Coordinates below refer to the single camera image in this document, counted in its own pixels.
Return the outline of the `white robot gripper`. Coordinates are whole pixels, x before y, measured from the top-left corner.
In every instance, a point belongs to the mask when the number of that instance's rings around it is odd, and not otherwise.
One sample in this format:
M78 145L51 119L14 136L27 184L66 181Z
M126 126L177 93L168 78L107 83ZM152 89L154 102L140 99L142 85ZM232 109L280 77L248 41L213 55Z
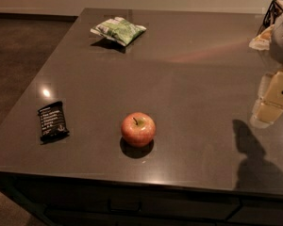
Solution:
M275 20L270 42L270 55L283 64L283 13ZM260 129L274 124L283 114L283 70L266 73L258 87L250 123Z

